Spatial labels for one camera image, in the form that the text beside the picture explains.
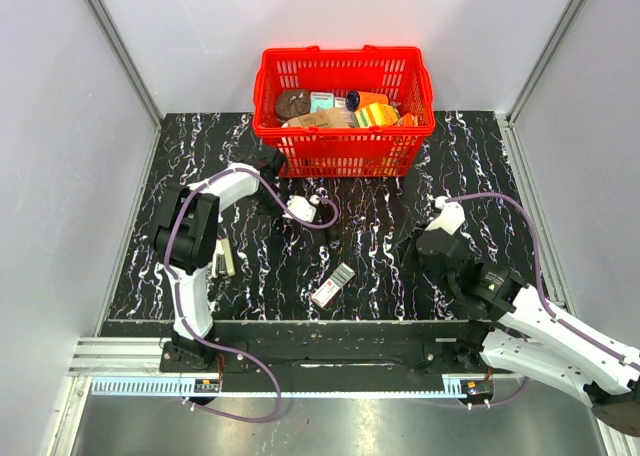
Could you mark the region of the beige stapler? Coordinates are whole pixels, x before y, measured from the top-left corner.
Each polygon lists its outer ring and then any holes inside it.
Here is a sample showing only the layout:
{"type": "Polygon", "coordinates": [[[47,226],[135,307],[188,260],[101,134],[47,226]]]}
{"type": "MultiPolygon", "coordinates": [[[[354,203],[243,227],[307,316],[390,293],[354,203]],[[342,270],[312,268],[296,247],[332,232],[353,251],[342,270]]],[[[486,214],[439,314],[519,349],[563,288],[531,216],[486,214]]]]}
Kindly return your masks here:
{"type": "Polygon", "coordinates": [[[212,258],[212,276],[233,277],[235,275],[235,265],[228,238],[218,239],[212,258]]]}

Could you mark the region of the staple box red white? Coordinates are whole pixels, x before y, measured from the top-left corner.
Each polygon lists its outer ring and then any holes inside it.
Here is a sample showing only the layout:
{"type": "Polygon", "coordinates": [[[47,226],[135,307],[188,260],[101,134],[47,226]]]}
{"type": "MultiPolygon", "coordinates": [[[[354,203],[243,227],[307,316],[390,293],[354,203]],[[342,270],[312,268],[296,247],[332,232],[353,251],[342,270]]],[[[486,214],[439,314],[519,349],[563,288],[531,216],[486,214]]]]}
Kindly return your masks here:
{"type": "Polygon", "coordinates": [[[331,300],[355,276],[355,271],[348,265],[340,264],[328,279],[313,293],[310,300],[320,308],[325,308],[331,300]]]}

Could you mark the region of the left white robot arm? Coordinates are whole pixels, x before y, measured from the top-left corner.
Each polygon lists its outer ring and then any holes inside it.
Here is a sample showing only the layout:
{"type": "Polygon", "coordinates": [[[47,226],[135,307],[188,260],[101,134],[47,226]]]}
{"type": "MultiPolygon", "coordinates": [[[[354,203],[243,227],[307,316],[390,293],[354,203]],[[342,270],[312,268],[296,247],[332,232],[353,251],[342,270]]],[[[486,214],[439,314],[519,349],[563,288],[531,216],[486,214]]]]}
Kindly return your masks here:
{"type": "Polygon", "coordinates": [[[205,340],[213,333],[208,309],[206,267],[212,262],[220,213],[245,197],[255,196],[268,212],[280,206],[261,185],[273,186],[286,157],[272,149],[265,157],[233,163],[218,178],[189,185],[169,184],[152,218],[149,237],[161,263],[168,267],[175,311],[172,343],[182,349],[182,360],[195,371],[211,368],[215,345],[205,340]]]}

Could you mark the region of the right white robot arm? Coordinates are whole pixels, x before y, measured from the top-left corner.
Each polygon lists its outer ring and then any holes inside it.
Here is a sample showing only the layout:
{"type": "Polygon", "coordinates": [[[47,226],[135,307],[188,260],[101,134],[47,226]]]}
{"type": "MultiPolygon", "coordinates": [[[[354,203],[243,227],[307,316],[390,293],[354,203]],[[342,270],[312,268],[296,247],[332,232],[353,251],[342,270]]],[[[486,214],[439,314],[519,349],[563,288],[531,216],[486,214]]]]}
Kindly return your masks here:
{"type": "Polygon", "coordinates": [[[639,434],[639,350],[541,300],[517,273],[478,259],[442,228],[417,227],[398,245],[403,265],[428,277],[468,323],[454,351],[468,372],[519,373],[589,407],[602,423],[639,434]]]}

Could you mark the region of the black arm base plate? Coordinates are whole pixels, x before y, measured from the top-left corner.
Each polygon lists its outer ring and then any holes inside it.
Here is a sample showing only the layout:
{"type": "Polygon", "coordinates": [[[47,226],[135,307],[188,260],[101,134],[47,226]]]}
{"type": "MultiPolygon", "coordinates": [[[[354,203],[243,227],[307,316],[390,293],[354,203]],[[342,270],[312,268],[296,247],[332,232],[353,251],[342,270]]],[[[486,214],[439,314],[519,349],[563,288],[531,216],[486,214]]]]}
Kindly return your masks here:
{"type": "Polygon", "coordinates": [[[213,341],[230,347],[187,352],[166,341],[163,373],[221,373],[225,393],[441,391],[446,375],[483,377],[487,366],[465,354],[466,322],[222,322],[213,341]]]}

